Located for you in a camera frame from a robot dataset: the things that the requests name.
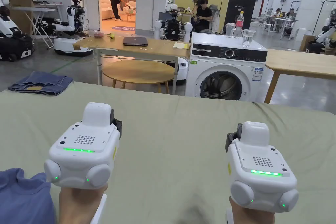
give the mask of white sofa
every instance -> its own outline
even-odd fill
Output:
[[[135,1],[129,1],[129,3],[130,3],[130,6],[131,6],[131,9],[134,10],[133,13],[135,13],[136,12],[136,10],[135,10],[135,8],[136,8],[136,2]],[[102,20],[114,18],[113,11],[112,11],[112,6],[111,6],[111,1],[110,0],[101,0],[101,2],[100,2],[100,8],[101,8]],[[128,7],[124,6],[124,8],[121,9],[120,4],[118,4],[118,10],[120,12],[123,11],[126,14],[128,12]]]

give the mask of handheld controller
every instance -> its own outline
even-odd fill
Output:
[[[281,153],[269,145],[266,124],[238,124],[237,132],[227,135],[225,149],[231,197],[238,205],[274,213],[294,208],[297,181]],[[232,209],[226,214],[233,223]]]
[[[44,163],[47,180],[61,187],[97,189],[106,185],[119,148],[122,122],[111,106],[90,102],[83,120],[51,146]]]

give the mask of hand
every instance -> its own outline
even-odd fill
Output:
[[[60,224],[90,224],[107,186],[97,190],[62,187],[59,193]]]
[[[234,224],[274,224],[275,215],[271,212],[243,208],[230,197]]]

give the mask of washing machine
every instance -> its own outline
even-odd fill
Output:
[[[267,49],[243,38],[193,33],[185,96],[255,101]]]

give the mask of water bottle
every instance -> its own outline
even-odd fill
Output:
[[[241,37],[242,25],[244,24],[244,12],[241,11],[239,17],[237,18],[235,37]]]

